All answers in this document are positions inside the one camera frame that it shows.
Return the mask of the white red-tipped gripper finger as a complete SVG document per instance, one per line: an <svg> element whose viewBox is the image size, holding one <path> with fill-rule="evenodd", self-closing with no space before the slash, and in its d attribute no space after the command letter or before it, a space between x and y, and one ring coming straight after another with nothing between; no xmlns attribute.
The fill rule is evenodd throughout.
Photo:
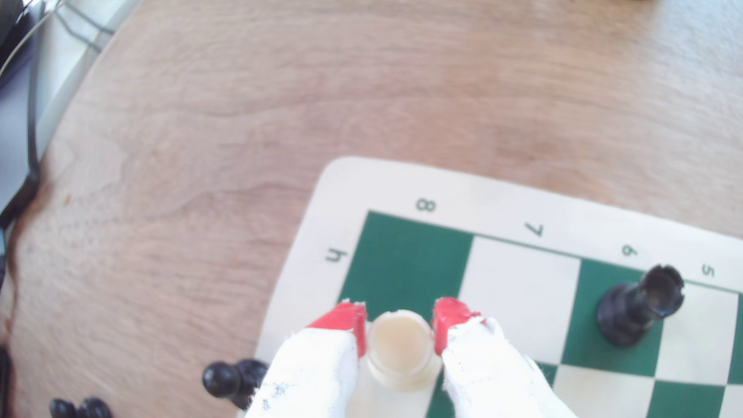
<svg viewBox="0 0 743 418"><path fill-rule="evenodd" d="M505 337L495 318L457 298L432 308L435 352L455 417L575 417L541 369Z"/></svg>
<svg viewBox="0 0 743 418"><path fill-rule="evenodd" d="M278 349L245 417L345 417L366 352L364 302L343 300Z"/></svg>

